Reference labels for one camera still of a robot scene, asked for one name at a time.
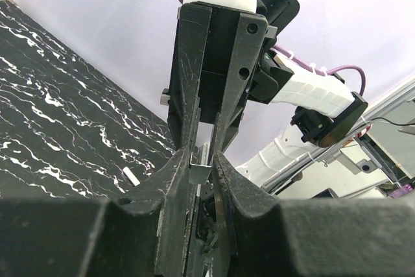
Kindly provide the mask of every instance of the white backdrop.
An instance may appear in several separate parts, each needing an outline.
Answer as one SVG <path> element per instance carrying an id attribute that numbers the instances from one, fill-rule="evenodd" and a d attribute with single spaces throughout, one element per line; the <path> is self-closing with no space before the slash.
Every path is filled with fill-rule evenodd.
<path id="1" fill-rule="evenodd" d="M 24 12 L 162 118 L 169 84 L 177 0 L 15 0 Z M 299 0 L 298 17 L 279 43 L 306 62 L 356 64 L 368 76 L 374 101 L 415 72 L 413 0 Z M 342 74 L 353 90 L 359 76 Z M 240 134 L 227 152 L 239 164 L 289 122 L 286 104 L 250 103 Z M 200 131 L 198 142 L 209 139 Z"/>

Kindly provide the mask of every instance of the black marble surface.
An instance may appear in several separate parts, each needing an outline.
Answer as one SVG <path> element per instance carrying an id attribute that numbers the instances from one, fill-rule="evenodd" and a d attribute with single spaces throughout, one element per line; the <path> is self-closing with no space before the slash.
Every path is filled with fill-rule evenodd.
<path id="1" fill-rule="evenodd" d="M 0 197 L 120 197 L 174 152 L 165 122 L 0 1 Z"/>

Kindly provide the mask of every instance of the black cable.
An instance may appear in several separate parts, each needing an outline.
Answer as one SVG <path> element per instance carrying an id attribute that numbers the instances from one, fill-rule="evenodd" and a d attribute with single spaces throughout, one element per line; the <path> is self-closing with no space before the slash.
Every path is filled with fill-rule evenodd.
<path id="1" fill-rule="evenodd" d="M 393 121 L 390 121 L 389 119 L 386 119 L 386 118 L 383 118 L 383 117 L 376 117 L 376 118 L 373 118 L 371 121 L 375 121 L 375 120 L 384 120 L 384 121 L 386 121 L 387 123 L 390 123 L 391 125 L 394 125 L 394 126 L 415 126 L 415 123 L 394 123 Z"/>

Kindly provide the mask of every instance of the marble tabletop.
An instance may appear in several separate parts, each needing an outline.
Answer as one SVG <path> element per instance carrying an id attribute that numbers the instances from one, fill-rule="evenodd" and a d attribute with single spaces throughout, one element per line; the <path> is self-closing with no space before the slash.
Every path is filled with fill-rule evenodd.
<path id="1" fill-rule="evenodd" d="M 173 152 L 164 121 L 0 1 L 0 198 L 120 197 L 125 167 L 142 182 Z"/>

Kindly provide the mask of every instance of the screw hole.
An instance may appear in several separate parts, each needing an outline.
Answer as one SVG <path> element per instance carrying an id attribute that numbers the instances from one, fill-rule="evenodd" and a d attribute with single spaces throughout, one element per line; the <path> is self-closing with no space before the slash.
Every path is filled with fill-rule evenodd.
<path id="1" fill-rule="evenodd" d="M 129 199 L 129 198 L 120 198 L 120 199 L 117 199 L 116 203 L 118 203 L 120 206 L 125 206 L 126 204 L 131 203 L 131 199 Z"/>
<path id="2" fill-rule="evenodd" d="M 247 30 L 250 34 L 256 34 L 257 31 L 258 31 L 258 25 L 254 24 L 254 23 L 251 23 L 251 24 L 248 25 Z"/>
<path id="3" fill-rule="evenodd" d="M 249 69 L 247 69 L 247 68 L 245 68 L 245 67 L 242 67 L 242 68 L 239 70 L 239 78 L 240 78 L 241 80 L 246 80 L 246 79 L 248 79 L 248 77 L 249 77 Z"/>

